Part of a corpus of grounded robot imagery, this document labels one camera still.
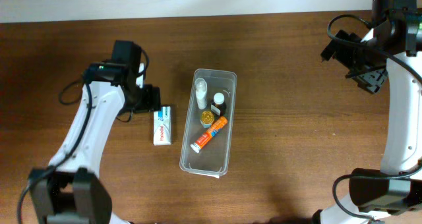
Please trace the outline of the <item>white Panadol box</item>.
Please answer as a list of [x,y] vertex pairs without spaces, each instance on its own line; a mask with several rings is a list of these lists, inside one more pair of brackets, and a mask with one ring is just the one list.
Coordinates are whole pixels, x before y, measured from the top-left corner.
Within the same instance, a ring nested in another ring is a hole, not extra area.
[[154,112],[154,135],[155,146],[171,145],[171,107],[163,106]]

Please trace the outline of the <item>white spray bottle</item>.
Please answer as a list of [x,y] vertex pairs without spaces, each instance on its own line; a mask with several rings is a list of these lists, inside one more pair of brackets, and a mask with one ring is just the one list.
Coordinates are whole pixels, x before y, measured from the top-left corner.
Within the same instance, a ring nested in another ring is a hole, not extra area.
[[206,108],[208,104],[207,93],[208,93],[208,88],[207,88],[207,83],[205,79],[197,78],[195,80],[195,96],[196,96],[196,101],[197,101],[199,109]]

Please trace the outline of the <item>small gold lid jar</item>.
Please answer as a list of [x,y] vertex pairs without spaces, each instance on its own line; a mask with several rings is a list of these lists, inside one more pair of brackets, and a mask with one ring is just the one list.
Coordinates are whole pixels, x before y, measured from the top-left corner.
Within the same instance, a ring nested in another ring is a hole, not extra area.
[[215,116],[213,112],[207,110],[203,111],[200,115],[200,123],[204,128],[209,128],[215,121]]

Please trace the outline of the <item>dark bottle white cap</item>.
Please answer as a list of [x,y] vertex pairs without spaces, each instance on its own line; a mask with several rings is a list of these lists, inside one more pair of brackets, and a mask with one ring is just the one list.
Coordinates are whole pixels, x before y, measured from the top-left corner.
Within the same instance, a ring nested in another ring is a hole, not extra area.
[[214,95],[210,108],[211,111],[219,117],[225,114],[227,105],[223,93],[218,92]]

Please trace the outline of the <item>orange tablet tube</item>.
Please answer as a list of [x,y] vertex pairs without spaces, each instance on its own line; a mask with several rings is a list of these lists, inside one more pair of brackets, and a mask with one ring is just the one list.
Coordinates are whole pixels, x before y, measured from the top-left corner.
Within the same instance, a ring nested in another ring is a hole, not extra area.
[[220,117],[208,130],[201,135],[190,147],[196,152],[199,153],[221,129],[223,129],[227,125],[228,121],[225,117]]

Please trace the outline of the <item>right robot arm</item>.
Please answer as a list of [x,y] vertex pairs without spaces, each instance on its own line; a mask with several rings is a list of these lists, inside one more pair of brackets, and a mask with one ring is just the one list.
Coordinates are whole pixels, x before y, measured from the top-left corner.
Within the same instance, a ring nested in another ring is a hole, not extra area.
[[349,191],[318,210],[313,223],[383,223],[421,209],[421,13],[417,0],[373,0],[365,37],[330,34],[323,61],[335,59],[348,77],[375,94],[390,85],[388,137],[380,169],[357,168]]

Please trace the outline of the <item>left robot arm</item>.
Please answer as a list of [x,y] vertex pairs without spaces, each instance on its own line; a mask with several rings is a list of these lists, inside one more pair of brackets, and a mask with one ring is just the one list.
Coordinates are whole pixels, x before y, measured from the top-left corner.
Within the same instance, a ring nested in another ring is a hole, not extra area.
[[148,56],[117,40],[110,59],[82,74],[82,94],[70,130],[45,168],[34,168],[22,196],[31,195],[38,223],[123,223],[100,182],[107,138],[118,116],[160,110],[160,90],[144,84]]

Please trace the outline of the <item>clear plastic container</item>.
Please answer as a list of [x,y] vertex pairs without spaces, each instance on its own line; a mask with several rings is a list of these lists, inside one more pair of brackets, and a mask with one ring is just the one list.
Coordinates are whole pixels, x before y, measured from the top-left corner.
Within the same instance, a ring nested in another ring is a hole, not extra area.
[[227,173],[236,86],[234,72],[195,71],[179,162],[183,171],[216,178]]

